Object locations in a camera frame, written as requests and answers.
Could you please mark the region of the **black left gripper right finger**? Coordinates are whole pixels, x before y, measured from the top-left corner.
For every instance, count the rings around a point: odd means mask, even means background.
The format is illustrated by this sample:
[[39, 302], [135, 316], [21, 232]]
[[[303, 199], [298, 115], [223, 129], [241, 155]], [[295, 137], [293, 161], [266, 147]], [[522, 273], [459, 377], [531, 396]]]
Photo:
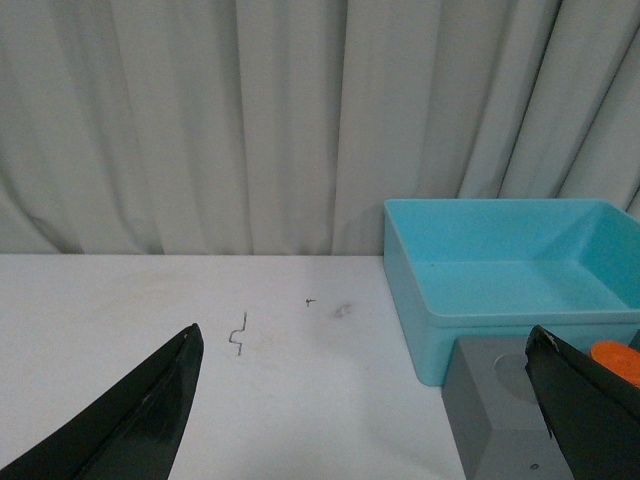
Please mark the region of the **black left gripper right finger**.
[[526, 372], [575, 479], [639, 477], [639, 389], [540, 325]]

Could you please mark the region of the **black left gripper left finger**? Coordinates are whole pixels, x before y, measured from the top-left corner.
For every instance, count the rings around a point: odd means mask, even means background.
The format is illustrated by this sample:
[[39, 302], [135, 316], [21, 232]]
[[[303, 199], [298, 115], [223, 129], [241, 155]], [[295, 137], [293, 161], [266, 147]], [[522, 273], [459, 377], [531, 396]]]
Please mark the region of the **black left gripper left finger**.
[[196, 394], [204, 341], [193, 324], [1, 470], [3, 479], [167, 479]]

